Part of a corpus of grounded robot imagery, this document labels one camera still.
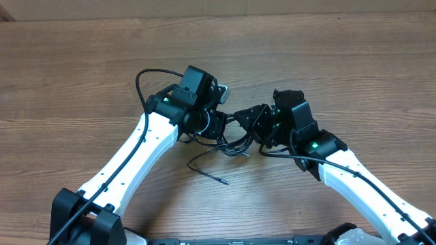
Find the black bracket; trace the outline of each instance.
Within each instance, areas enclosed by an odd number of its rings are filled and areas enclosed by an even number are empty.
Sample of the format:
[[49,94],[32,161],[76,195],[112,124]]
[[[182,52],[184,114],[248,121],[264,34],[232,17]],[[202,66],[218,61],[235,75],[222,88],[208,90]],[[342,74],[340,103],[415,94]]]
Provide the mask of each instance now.
[[[76,211],[86,203],[84,192],[73,193],[63,188],[52,202],[50,221],[50,238],[52,238]],[[123,224],[120,216],[112,213],[114,207],[107,205],[102,208],[90,205],[86,213],[58,239],[58,245],[115,245],[126,244]],[[86,217],[89,212],[97,214],[95,219]]]
[[267,148],[279,144],[280,122],[268,105],[256,105],[237,111],[233,117],[258,144],[264,144]]
[[[436,240],[436,220],[432,218],[426,218],[425,220],[429,225],[423,228],[425,233],[429,235],[429,237],[434,241]],[[426,239],[424,236],[417,232],[412,236],[408,236],[405,233],[402,233],[398,236],[398,240],[400,240],[400,245],[420,245],[426,244]]]
[[206,139],[216,140],[224,133],[227,114],[217,110],[209,110],[209,112],[205,112],[208,115],[208,124],[198,135],[201,135]]
[[351,223],[343,223],[342,225],[339,225],[338,227],[334,228],[333,230],[329,231],[323,238],[322,243],[325,245],[334,245],[334,243],[338,240],[339,236],[344,234],[345,232],[355,229],[357,226],[355,224]]

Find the wooden table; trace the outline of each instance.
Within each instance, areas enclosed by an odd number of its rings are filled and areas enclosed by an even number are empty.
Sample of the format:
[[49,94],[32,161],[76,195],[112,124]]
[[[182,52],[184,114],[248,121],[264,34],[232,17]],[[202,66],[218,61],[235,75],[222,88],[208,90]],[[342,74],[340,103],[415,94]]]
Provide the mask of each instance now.
[[[398,195],[436,216],[436,13],[303,14],[0,23],[0,244],[45,244],[53,197],[94,176],[134,130],[144,68],[198,66],[234,112],[303,90],[314,118]],[[142,80],[148,96],[176,77]],[[242,135],[229,125],[230,138]],[[375,230],[293,161],[177,143],[136,191],[123,224],[149,238]]]

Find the white arm link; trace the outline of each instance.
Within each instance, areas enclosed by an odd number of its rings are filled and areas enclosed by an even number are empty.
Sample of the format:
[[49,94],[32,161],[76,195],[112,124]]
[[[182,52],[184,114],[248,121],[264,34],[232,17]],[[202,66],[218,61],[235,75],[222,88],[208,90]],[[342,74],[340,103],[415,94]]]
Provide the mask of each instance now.
[[[410,215],[421,228],[428,225],[425,219],[430,216],[427,213],[393,193],[360,163],[351,150],[339,150],[326,160],[360,172],[377,185],[404,213]],[[402,220],[400,214],[376,190],[359,177],[353,177],[352,174],[328,164],[320,164],[318,172],[327,186],[344,196],[374,226],[385,243],[397,244],[400,234],[411,236],[417,232],[407,221]]]
[[[107,191],[101,193],[94,200],[95,204],[104,207],[109,203],[115,207],[114,213],[121,218],[123,217],[131,196],[139,184],[154,166],[156,160],[177,140],[177,125],[173,126],[169,121],[170,119],[156,113],[149,115],[149,130],[146,133],[146,141],[140,145],[130,161],[108,185]],[[126,159],[138,143],[138,139],[144,131],[144,123],[145,117],[142,115],[135,131],[108,164],[79,188],[79,190],[85,191],[84,198],[89,199]]]

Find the wire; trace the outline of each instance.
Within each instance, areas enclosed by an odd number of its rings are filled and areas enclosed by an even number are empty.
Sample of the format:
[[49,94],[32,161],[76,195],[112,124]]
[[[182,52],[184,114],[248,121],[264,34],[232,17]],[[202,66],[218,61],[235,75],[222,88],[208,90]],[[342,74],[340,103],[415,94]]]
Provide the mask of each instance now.
[[185,143],[185,144],[189,144],[189,143],[191,143],[193,141],[193,139],[189,139],[189,140],[180,140],[180,139],[178,139],[178,141],[180,141],[182,143]]
[[393,208],[395,211],[397,211],[401,217],[403,217],[411,226],[413,226],[421,235],[429,242],[429,244],[436,245],[436,243],[430,238],[429,235],[421,228],[419,225],[417,225],[408,214],[404,213],[377,185],[375,185],[372,181],[370,181],[367,177],[363,176],[358,171],[351,170],[347,167],[344,167],[342,165],[339,165],[337,163],[333,163],[331,161],[323,160],[323,159],[317,159],[314,157],[306,157],[306,156],[297,156],[297,155],[286,155],[286,154],[271,154],[268,152],[262,151],[264,145],[262,144],[259,147],[259,153],[265,157],[275,157],[275,158],[289,158],[289,159],[304,159],[309,161],[316,161],[321,164],[328,164],[333,167],[337,167],[339,169],[342,169],[343,171],[349,172],[353,174],[353,176],[359,177],[361,180],[365,181],[367,184],[369,184],[375,191],[377,191]]
[[265,152],[265,153],[268,153],[268,154],[271,154],[271,153],[280,153],[280,152],[285,152],[286,150],[289,150],[289,147],[285,147],[285,148],[282,148],[280,150],[270,150],[270,151]]
[[[68,230],[68,228],[72,225],[72,223],[82,214],[87,211],[87,208],[94,202],[95,199],[104,191],[106,188],[108,188],[108,185],[115,179],[116,175],[119,174],[119,172],[127,165],[127,163],[130,161],[130,159],[133,157],[133,155],[136,153],[136,151],[139,149],[140,145],[145,142],[145,135],[147,133],[147,130],[149,129],[149,114],[147,113],[146,109],[146,102],[144,100],[144,97],[142,96],[141,89],[139,87],[139,79],[140,76],[146,72],[150,71],[158,71],[158,72],[164,72],[168,74],[173,74],[176,76],[183,77],[182,74],[177,73],[175,71],[168,71],[165,69],[144,69],[140,71],[136,75],[135,79],[135,85],[136,85],[136,91],[138,92],[138,96],[141,100],[142,107],[144,108],[144,116],[145,116],[145,125],[144,125],[144,131],[142,132],[141,136],[138,139],[138,143],[136,143],[133,150],[129,153],[129,155],[125,158],[125,160],[118,166],[118,168],[112,173],[112,175],[105,181],[100,188],[94,193],[94,195],[91,196],[91,198],[88,199],[88,201],[76,212],[74,215],[69,218],[69,220],[56,232],[56,234],[48,241],[47,245],[55,244],[55,242],[61,237],[65,231]],[[174,88],[174,85],[169,85],[167,88],[163,89],[163,91],[167,91]]]
[[[231,123],[231,122],[233,122],[235,120],[236,119],[233,118],[233,114],[229,114],[228,115],[228,119],[226,120],[225,123],[228,124],[228,123]],[[195,169],[195,168],[191,167],[190,164],[193,161],[195,161],[196,159],[198,159],[198,158],[200,158],[200,157],[202,157],[202,156],[204,156],[204,155],[206,155],[208,153],[215,152],[215,151],[218,151],[218,150],[222,151],[222,153],[224,153],[225,155],[228,155],[229,157],[234,157],[234,156],[236,156],[238,154],[243,154],[243,155],[248,157],[248,154],[246,154],[245,151],[248,149],[248,147],[250,147],[251,143],[253,142],[253,138],[248,133],[246,133],[239,140],[236,140],[234,142],[230,142],[229,143],[227,141],[227,139],[225,138],[225,136],[223,134],[221,134],[217,138],[217,144],[207,144],[207,143],[204,143],[204,142],[201,142],[200,140],[198,140],[196,138],[196,136],[197,135],[195,135],[195,134],[193,136],[188,135],[190,140],[184,141],[184,143],[195,141],[195,142],[199,143],[202,146],[212,147],[213,149],[211,149],[209,151],[206,151],[206,152],[203,152],[203,153],[195,156],[193,159],[191,159],[186,164],[186,166],[189,169],[191,169],[191,170],[193,170],[195,172],[198,172],[199,174],[202,174],[202,175],[204,175],[206,177],[212,178],[213,180],[216,180],[216,181],[218,181],[218,182],[220,182],[222,184],[229,185],[229,183],[227,181],[225,181],[225,180],[223,180],[221,178],[214,177],[214,176],[212,176],[210,174],[206,174],[206,173],[204,173],[203,171],[201,171],[199,169]]]
[[297,155],[297,152],[295,151],[295,146],[294,146],[294,134],[295,134],[296,130],[292,129],[291,133],[290,133],[290,149],[292,151],[292,154]]
[[206,173],[204,173],[203,171],[201,171],[201,170],[199,170],[199,169],[196,169],[196,168],[193,168],[193,167],[190,166],[191,163],[194,162],[196,159],[198,159],[198,158],[200,158],[200,157],[203,157],[204,155],[206,155],[206,154],[208,154],[208,153],[216,152],[216,151],[218,151],[218,150],[219,150],[218,148],[214,148],[214,149],[210,149],[210,150],[208,150],[208,151],[206,151],[206,152],[203,152],[203,153],[201,153],[201,154],[196,155],[194,158],[192,158],[191,160],[189,160],[189,162],[186,163],[186,167],[188,167],[190,170],[193,170],[193,171],[195,171],[195,172],[197,172],[197,173],[199,173],[199,174],[202,174],[202,175],[204,175],[204,176],[206,176],[206,177],[209,177],[209,178],[211,178],[211,179],[213,179],[213,180],[216,180],[216,181],[218,181],[218,182],[220,182],[220,183],[222,183],[222,184],[229,185],[229,184],[230,184],[229,182],[227,182],[227,181],[225,181],[225,180],[223,180],[223,179],[221,179],[221,178],[217,178],[217,177],[212,176],[212,175],[210,175],[210,174],[206,174]]

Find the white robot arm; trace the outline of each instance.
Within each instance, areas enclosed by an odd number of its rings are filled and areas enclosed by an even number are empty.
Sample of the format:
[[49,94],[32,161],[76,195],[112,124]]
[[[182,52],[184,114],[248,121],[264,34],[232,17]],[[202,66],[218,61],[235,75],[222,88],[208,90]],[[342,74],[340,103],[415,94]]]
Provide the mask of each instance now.
[[[206,96],[210,97],[217,92],[216,80],[208,76],[209,74],[204,71],[188,67],[183,78],[185,83],[183,84],[182,80],[180,86],[173,86],[171,97],[167,95],[169,90],[165,90],[163,94],[158,93],[147,101],[153,107],[148,116],[148,127],[146,127],[146,115],[143,114],[129,139],[101,171],[83,184],[77,193],[66,189],[59,192],[52,205],[51,244],[56,244],[55,242],[77,245],[147,244],[144,238],[124,230],[121,224],[121,218],[140,183],[158,158],[174,145],[182,133],[201,132],[204,137],[216,139],[224,130],[227,116],[223,116],[224,113],[216,111],[215,108],[219,102],[225,101],[224,97],[227,97],[228,90],[221,86],[220,91],[222,89],[221,92],[227,91],[227,93],[215,97],[213,103],[201,101],[199,93],[210,91]],[[196,78],[201,82],[188,81],[189,84],[196,84],[195,87],[188,89],[186,85],[188,78]],[[209,89],[212,81],[215,82],[215,88]],[[302,93],[293,92],[295,91],[275,91],[276,104],[272,110],[267,105],[257,105],[235,112],[234,118],[256,142],[261,143],[262,147],[265,145],[271,148],[279,144],[288,146],[291,153],[289,158],[295,158],[297,165],[303,171],[309,170],[318,180],[344,196],[374,226],[382,238],[382,240],[374,238],[363,234],[361,230],[351,228],[341,233],[330,234],[330,237],[326,236],[327,238],[320,244],[434,244],[432,241],[434,238],[429,239],[429,236],[435,235],[436,223],[433,218],[393,193],[334,135],[319,131]],[[193,99],[191,108],[195,108],[199,101],[208,107],[200,108],[194,113],[193,110],[187,109],[189,106],[179,105],[178,103],[181,102],[177,99],[180,97],[177,96],[182,96],[182,100],[188,98],[186,99],[188,103]],[[289,100],[289,97],[295,97],[297,101]],[[143,103],[143,106],[147,113],[148,105]],[[138,140],[141,140],[144,130],[146,130],[145,140],[135,151],[134,148],[139,144]],[[278,157],[271,153],[263,153],[262,147],[261,154]],[[127,156],[132,153],[128,162],[111,179],[125,159],[128,159]],[[102,187],[105,187],[104,190],[93,198]],[[77,215],[80,207],[88,208],[83,208],[83,213]],[[87,219],[86,214],[89,212],[96,214],[97,218],[92,221]],[[79,216],[80,219],[73,223],[71,217],[74,215]],[[70,223],[72,228],[64,229],[65,223]],[[67,231],[59,235],[62,229]]]

